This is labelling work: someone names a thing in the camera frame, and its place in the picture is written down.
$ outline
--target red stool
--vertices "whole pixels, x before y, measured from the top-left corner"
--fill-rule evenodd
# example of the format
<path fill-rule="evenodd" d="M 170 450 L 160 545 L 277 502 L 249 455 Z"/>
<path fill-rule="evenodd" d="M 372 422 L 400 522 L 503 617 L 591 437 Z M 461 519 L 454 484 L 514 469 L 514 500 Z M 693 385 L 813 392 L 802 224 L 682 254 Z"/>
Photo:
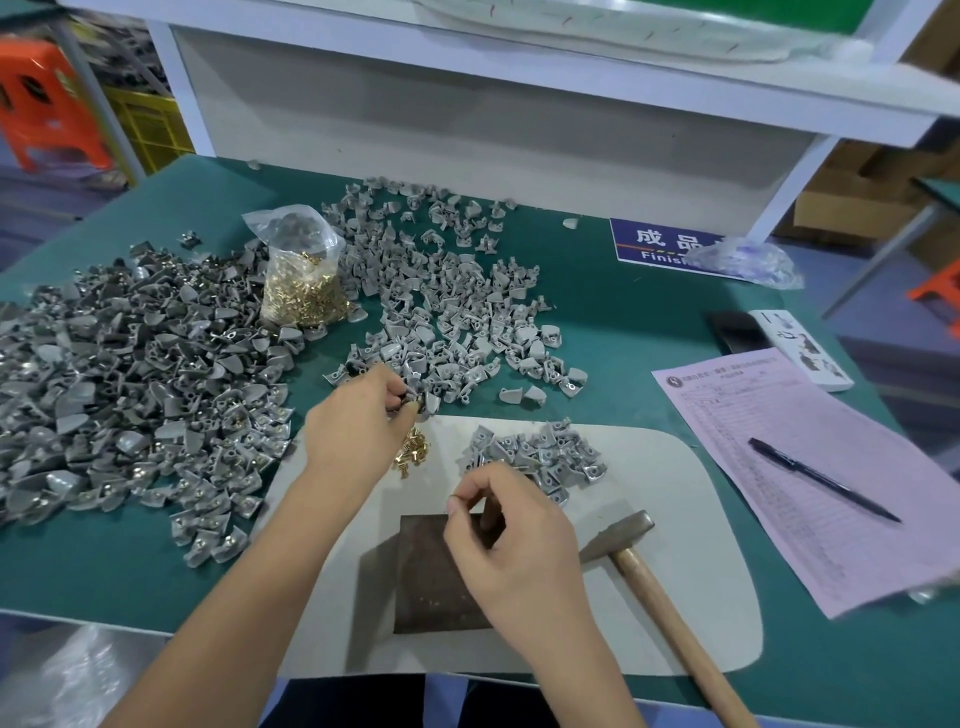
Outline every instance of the red stool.
<path fill-rule="evenodd" d="M 113 159 L 97 122 L 62 80 L 76 76 L 63 53 L 45 40 L 0 38 L 0 124 L 17 162 L 35 172 L 28 149 L 79 149 L 98 169 Z"/>
<path fill-rule="evenodd" d="M 923 296 L 936 295 L 960 312 L 960 258 L 954 260 L 936 276 L 923 285 L 919 285 L 907 294 L 913 301 Z M 949 328 L 949 332 L 960 337 L 960 319 Z"/>

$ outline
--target hammer head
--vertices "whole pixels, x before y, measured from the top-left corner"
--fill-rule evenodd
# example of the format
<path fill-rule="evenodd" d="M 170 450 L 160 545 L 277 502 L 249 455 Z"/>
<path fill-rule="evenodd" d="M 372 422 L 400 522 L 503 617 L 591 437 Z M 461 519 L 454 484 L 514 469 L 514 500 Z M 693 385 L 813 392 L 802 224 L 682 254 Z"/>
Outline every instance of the hammer head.
<path fill-rule="evenodd" d="M 625 519 L 620 519 L 604 528 L 580 549 L 580 563 L 586 564 L 594 559 L 630 548 L 653 527 L 654 520 L 646 511 L 637 511 Z"/>

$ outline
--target sign with chinese characters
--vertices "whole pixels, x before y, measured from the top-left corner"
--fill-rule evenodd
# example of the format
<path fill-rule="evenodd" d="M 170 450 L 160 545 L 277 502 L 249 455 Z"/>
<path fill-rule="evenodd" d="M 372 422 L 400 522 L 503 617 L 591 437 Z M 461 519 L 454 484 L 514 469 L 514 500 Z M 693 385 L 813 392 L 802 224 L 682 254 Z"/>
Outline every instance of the sign with chinese characters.
<path fill-rule="evenodd" d="M 655 268 L 670 268 L 706 276 L 736 278 L 736 276 L 706 271 L 686 262 L 685 256 L 688 251 L 718 243 L 723 239 L 723 235 L 616 218 L 611 218 L 610 229 L 613 233 L 616 259 L 624 263 L 652 265 Z"/>

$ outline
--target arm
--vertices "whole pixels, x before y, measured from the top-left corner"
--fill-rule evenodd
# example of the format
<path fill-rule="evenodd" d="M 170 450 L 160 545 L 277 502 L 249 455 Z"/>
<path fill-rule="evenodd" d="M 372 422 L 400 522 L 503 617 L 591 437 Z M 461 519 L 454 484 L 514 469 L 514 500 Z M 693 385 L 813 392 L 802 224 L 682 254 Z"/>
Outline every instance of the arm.
<path fill-rule="evenodd" d="M 307 465 L 270 522 L 102 728 L 254 726 L 320 569 L 417 416 L 379 365 L 307 414 Z"/>
<path fill-rule="evenodd" d="M 487 499 L 481 527 L 506 528 L 489 551 L 468 510 Z M 444 537 L 470 593 L 527 661 L 564 728 L 642 728 L 610 648 L 593 619 L 573 525 L 523 475 L 503 463 L 468 473 L 447 502 Z"/>

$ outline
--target gray panel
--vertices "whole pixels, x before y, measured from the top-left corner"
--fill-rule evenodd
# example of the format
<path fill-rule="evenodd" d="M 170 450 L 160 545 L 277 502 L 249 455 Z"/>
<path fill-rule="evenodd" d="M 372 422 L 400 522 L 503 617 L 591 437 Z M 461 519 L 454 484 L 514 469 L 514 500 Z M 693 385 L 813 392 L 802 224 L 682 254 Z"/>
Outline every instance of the gray panel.
<path fill-rule="evenodd" d="M 726 234 L 812 135 L 176 29 L 217 155 Z"/>

